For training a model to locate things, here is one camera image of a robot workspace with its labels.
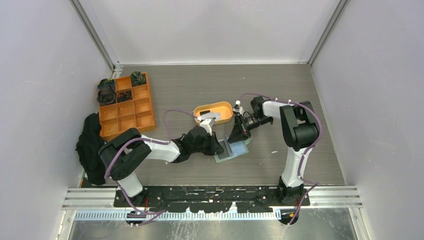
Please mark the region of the orange oval tray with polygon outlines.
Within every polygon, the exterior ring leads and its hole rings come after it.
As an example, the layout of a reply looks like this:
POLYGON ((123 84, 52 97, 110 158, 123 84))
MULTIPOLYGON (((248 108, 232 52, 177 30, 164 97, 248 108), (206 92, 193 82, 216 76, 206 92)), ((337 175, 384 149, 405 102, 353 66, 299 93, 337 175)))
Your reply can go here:
POLYGON ((196 117, 196 122, 199 124, 197 117, 201 116, 201 111, 210 110, 210 112, 219 112, 221 114, 221 120, 215 121, 215 125, 228 123, 233 118, 233 107, 229 102, 221 101, 206 105, 198 106, 194 109, 193 114, 196 117))

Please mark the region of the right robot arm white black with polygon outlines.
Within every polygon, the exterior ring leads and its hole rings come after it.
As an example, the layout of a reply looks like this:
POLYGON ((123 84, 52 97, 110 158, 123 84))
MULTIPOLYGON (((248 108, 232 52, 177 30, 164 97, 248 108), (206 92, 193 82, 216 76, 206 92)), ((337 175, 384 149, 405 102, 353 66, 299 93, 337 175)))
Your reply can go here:
POLYGON ((321 139, 322 124, 309 101, 282 102, 257 95, 250 105, 252 113, 245 116, 240 102, 235 103, 234 126, 227 141, 233 144, 248 140, 253 129, 280 120, 283 140, 287 145, 287 159, 278 180, 276 196, 281 204, 291 205, 305 194, 305 164, 321 139))

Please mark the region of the white magnetic stripe card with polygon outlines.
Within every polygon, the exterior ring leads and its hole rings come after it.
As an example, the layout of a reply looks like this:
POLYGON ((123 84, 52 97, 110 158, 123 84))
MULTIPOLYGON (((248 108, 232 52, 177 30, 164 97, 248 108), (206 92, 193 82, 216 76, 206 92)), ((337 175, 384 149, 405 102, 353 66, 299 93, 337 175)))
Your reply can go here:
POLYGON ((220 112, 208 112, 204 115, 204 118, 212 118, 215 119, 215 121, 220 121, 222 119, 220 112))

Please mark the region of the white grey card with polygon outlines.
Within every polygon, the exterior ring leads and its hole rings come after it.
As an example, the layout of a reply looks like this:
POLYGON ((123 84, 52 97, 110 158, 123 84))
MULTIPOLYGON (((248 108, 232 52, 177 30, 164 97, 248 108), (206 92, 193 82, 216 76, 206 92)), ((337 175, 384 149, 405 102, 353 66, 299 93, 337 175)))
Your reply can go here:
POLYGON ((233 157, 233 152, 231 149, 231 145, 228 142, 228 139, 224 137, 220 142, 220 146, 223 148, 223 153, 219 155, 220 159, 227 159, 233 157))

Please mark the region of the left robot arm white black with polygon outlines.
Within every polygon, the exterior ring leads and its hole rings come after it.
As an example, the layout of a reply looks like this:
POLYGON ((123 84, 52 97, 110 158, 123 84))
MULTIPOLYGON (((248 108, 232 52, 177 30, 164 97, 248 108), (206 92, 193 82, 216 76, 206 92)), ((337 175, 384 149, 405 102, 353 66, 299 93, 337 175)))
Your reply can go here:
POLYGON ((146 200, 144 186, 135 170, 145 160, 182 163, 193 154, 214 156, 224 153, 215 132, 195 126, 188 133, 169 141, 149 138, 136 128, 130 128, 103 145, 98 155, 105 165, 105 178, 111 178, 121 188, 126 200, 141 206, 146 200))

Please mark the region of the green card holder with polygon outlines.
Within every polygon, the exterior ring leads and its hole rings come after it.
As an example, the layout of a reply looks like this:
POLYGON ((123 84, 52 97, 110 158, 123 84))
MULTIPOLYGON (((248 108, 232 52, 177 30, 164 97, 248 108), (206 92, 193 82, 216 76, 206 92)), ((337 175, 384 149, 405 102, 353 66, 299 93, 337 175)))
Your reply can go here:
POLYGON ((231 150, 233 153, 233 157, 231 158, 224 158, 224 159, 220 159, 220 154, 219 155, 214 155, 214 159, 216 163, 222 163, 224 161, 242 156, 244 154, 247 154, 249 152, 247 145, 251 142, 252 138, 249 138, 247 140, 244 141, 238 141, 235 143, 230 143, 231 146, 231 150))

